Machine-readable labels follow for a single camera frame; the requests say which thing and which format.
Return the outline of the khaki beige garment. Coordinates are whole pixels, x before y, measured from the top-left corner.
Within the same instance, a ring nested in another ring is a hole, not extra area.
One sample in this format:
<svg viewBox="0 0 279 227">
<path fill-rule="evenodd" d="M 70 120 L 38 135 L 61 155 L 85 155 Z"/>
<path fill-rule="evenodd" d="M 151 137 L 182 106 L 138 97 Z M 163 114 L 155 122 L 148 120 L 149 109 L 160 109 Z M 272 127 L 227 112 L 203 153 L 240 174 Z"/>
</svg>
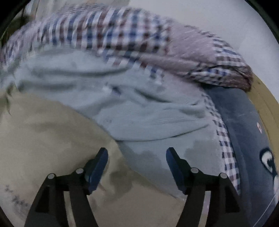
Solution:
<svg viewBox="0 0 279 227">
<path fill-rule="evenodd" d="M 116 142 L 93 121 L 59 102 L 1 90 L 1 215 L 24 226 L 48 174 L 71 174 L 108 150 L 89 197 L 99 226 L 176 226 L 184 203 L 161 192 L 126 164 Z"/>
</svg>

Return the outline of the plaid checkered bed sheet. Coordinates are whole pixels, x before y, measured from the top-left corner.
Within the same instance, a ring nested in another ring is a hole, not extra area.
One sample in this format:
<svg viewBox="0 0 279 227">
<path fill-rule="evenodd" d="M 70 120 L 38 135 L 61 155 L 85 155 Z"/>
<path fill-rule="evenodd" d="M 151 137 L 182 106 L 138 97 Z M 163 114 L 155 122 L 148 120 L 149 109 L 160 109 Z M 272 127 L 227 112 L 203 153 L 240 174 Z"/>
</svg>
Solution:
<svg viewBox="0 0 279 227">
<path fill-rule="evenodd" d="M 205 92 L 205 89 L 201 87 L 202 85 L 216 85 L 222 87 L 223 78 L 211 75 L 208 72 L 192 72 L 187 78 L 181 78 L 151 66 L 145 67 L 144 70 L 152 80 L 164 85 L 171 92 L 178 95 L 183 101 L 189 101 L 194 98 L 201 99 L 201 102 L 206 107 L 206 113 L 209 114 L 211 121 L 214 123 L 215 134 L 219 141 L 225 173 L 228 174 L 237 193 L 240 194 L 241 181 L 239 169 L 227 127 L 212 98 L 210 98 Z"/>
</svg>

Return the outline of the light blue sweatpants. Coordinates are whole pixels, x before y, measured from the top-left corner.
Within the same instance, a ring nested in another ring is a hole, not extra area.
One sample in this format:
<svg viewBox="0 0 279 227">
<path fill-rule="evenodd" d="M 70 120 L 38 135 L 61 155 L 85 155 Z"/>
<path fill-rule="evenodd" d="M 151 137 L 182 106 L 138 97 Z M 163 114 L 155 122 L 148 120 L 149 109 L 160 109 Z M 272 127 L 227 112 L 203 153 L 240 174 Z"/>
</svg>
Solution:
<svg viewBox="0 0 279 227">
<path fill-rule="evenodd" d="M 224 161 L 208 98 L 194 82 L 141 68 L 111 66 L 88 51 L 50 48 L 1 70 L 1 88 L 61 102 L 94 120 L 113 139 L 132 170 L 181 197 L 166 151 L 203 173 L 218 175 Z"/>
</svg>

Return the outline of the plaid folded quilt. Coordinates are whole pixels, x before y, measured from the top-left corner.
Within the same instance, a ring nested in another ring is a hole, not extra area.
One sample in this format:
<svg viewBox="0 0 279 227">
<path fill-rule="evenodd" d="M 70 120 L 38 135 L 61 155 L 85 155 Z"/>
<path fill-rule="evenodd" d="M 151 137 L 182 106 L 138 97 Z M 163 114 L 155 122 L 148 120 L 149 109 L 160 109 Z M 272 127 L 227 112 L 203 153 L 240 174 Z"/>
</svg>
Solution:
<svg viewBox="0 0 279 227">
<path fill-rule="evenodd" d="M 144 9 L 66 5 L 17 30 L 1 49 L 1 69 L 46 46 L 92 51 L 112 65 L 170 73 L 249 91 L 253 72 L 242 56 L 211 32 Z"/>
</svg>

